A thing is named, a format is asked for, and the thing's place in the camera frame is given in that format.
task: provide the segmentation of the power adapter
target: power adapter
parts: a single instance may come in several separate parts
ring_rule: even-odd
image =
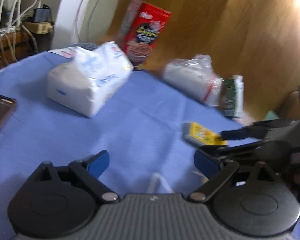
[[[31,19],[32,23],[51,22],[50,8],[36,8]]]

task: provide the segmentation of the power strip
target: power strip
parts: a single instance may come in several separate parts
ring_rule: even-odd
[[[14,33],[16,31],[16,27],[11,27],[10,28],[10,33]],[[5,34],[7,32],[7,28],[1,28],[0,29],[0,36]]]

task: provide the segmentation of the white tissue package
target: white tissue package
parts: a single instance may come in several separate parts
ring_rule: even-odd
[[[129,78],[133,66],[114,42],[76,56],[48,73],[48,98],[88,117],[94,116]]]

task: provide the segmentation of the red cereal box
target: red cereal box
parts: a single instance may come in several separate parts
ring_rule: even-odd
[[[130,2],[116,43],[134,66],[143,63],[152,53],[170,15],[170,12],[140,0]]]

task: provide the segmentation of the blue tablecloth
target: blue tablecloth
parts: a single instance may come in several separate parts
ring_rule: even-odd
[[[9,201],[42,161],[67,165],[105,149],[110,166],[100,180],[121,196],[146,192],[154,172],[187,195],[201,178],[193,174],[194,148],[181,138],[183,122],[215,132],[241,127],[146,72],[133,72],[89,119],[46,97],[48,71],[67,61],[44,52],[0,72],[0,94],[18,101],[0,133],[0,240],[14,234],[6,213]]]

